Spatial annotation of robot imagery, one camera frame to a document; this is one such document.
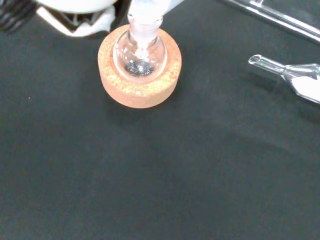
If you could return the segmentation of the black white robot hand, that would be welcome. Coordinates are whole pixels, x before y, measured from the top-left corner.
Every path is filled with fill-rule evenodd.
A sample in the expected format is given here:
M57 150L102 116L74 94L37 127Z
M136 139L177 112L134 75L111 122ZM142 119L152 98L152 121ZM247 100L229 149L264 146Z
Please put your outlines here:
M11 34L37 15L72 38L108 34L116 20L115 0L2 0L0 31Z

